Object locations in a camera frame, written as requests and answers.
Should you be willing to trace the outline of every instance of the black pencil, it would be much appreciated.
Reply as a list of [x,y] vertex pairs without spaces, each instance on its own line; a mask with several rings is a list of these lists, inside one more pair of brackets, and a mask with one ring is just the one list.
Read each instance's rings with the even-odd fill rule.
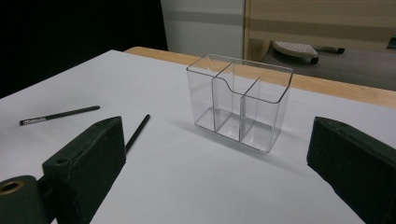
[[59,114],[47,115],[47,116],[40,117],[40,118],[23,119],[23,120],[20,121],[20,125],[37,123],[37,122],[41,122],[41,121],[45,121],[45,120],[49,120],[49,119],[58,119],[58,118],[62,118],[62,117],[70,116],[70,115],[75,115],[75,114],[79,114],[79,113],[84,113],[84,112],[88,112],[88,111],[97,110],[99,108],[100,108],[99,105],[95,105],[95,106],[90,106],[90,107],[87,107],[87,108],[67,111],[67,112],[63,112],[63,113],[59,113]]
[[125,151],[128,153],[129,149],[131,149],[132,144],[136,140],[137,136],[142,132],[143,128],[145,127],[146,123],[149,121],[149,115],[146,115],[143,121],[140,123],[139,127],[137,127],[136,131],[132,135],[131,139],[129,139],[128,143],[125,146]]

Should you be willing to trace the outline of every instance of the wooden table edge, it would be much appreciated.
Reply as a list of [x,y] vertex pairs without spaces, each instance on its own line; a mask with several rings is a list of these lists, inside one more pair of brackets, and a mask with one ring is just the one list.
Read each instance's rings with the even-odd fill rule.
[[[187,54],[174,53],[158,49],[148,49],[143,47],[133,47],[125,50],[124,52],[167,61],[170,63],[181,63],[185,65],[190,65],[200,58]],[[291,86],[300,90],[318,92],[368,104],[396,108],[396,91],[381,90],[372,87],[332,81],[317,77],[307,77],[298,74],[294,74]]]

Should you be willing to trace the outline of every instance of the white tabletop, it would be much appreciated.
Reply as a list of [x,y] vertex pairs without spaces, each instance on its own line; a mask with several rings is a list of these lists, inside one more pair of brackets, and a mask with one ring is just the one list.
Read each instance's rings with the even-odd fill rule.
[[[1,99],[0,180],[41,177],[41,164],[96,121],[121,116],[128,140],[150,114],[92,223],[362,223],[306,165],[313,120],[396,147],[396,109],[292,89],[282,133],[262,154],[193,124],[185,69],[112,50]],[[91,105],[101,108],[19,125]]]

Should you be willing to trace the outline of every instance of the clear plastic container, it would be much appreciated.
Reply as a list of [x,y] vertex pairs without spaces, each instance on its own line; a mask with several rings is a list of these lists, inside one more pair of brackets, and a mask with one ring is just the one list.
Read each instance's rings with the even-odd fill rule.
[[208,54],[187,74],[197,126],[271,150],[285,115],[292,69]]

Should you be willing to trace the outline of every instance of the black wall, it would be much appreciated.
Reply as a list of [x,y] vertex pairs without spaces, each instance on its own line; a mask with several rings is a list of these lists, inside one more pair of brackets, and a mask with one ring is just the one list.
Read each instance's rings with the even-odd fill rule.
[[160,0],[23,0],[0,6],[0,98],[110,49],[167,50]]

